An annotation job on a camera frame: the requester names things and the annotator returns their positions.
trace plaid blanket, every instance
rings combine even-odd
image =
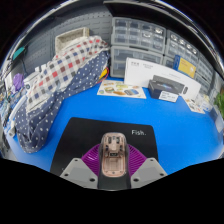
[[[108,58],[108,52],[103,51],[87,62],[84,67],[78,70],[77,75],[63,92],[55,91],[52,93],[40,108],[26,113],[28,102],[24,102],[15,116],[17,137],[24,152],[34,153],[44,146],[63,100],[96,85],[107,65]]]
[[[64,91],[79,68],[108,49],[108,44],[101,37],[91,36],[55,55],[34,81],[28,94],[26,112],[40,108],[55,91]]]

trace plastic drawer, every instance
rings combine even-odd
[[[202,54],[200,54],[197,68],[197,72],[209,83],[211,83],[214,75],[214,69]]]
[[[224,84],[223,79],[221,78],[221,76],[215,71],[214,74],[214,86],[213,88],[216,89],[218,92],[221,91],[221,88]]]
[[[192,44],[178,34],[167,30],[166,56],[174,58],[175,55],[180,55],[197,67],[199,54],[199,51]]]
[[[111,77],[124,78],[126,62],[114,62],[110,69]]]
[[[216,89],[212,89],[210,94],[209,94],[209,99],[210,99],[210,103],[213,105],[215,102],[215,98],[218,95],[218,91]]]
[[[197,72],[195,73],[195,77],[194,77],[194,79],[198,82],[198,83],[200,83],[201,84],[201,89],[202,90],[204,90],[204,94],[208,94],[208,91],[209,91],[209,89],[210,89],[210,84],[207,82],[207,81],[205,81],[201,76],[200,76],[200,74],[198,74]]]
[[[150,61],[162,64],[163,55],[154,52],[148,52],[129,47],[112,46],[111,47],[111,76],[124,78],[127,58],[136,58],[144,61]]]
[[[135,47],[163,54],[166,29],[140,20],[114,17],[112,45]]]
[[[173,68],[173,63],[174,59],[168,58],[168,57],[163,57],[163,65],[168,67],[168,68]]]

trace blue table surface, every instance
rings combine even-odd
[[[176,103],[152,99],[146,88],[147,99],[99,96],[99,86],[97,84],[62,102],[46,144],[40,151],[27,154],[20,147],[16,135],[14,138],[7,135],[18,161],[50,171],[57,145],[72,117],[153,126],[159,163],[168,175],[219,157],[223,132],[218,133],[208,112],[191,112],[182,97],[178,97]]]

